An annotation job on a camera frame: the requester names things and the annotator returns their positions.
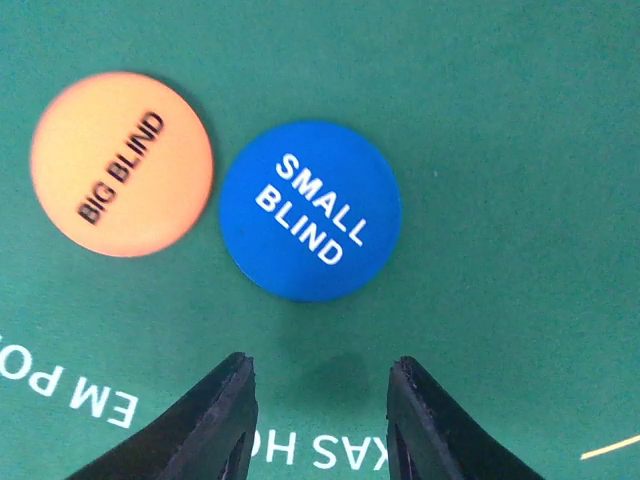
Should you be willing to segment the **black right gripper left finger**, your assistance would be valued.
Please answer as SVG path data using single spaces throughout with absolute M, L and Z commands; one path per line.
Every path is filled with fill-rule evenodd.
M 148 426 L 72 479 L 245 479 L 258 404 L 253 359 L 225 358 Z

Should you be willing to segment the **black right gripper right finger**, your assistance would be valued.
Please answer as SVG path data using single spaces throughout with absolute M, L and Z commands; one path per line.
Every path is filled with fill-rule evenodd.
M 411 356 L 390 369 L 387 420 L 392 479 L 542 479 Z

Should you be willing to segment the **blue small blind button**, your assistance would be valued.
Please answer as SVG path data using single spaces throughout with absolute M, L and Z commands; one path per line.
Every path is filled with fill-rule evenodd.
M 270 129 L 231 165 L 219 219 L 239 269 L 264 290 L 324 302 L 372 280 L 401 230 L 394 173 L 362 135 L 323 121 Z

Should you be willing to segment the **orange big blind button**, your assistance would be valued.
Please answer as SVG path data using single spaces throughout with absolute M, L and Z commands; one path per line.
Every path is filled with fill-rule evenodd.
M 214 158 L 202 121 L 173 89 L 143 74 L 106 72 L 47 106 L 30 171 L 43 210 L 66 237 L 99 254 L 139 257 L 195 225 Z

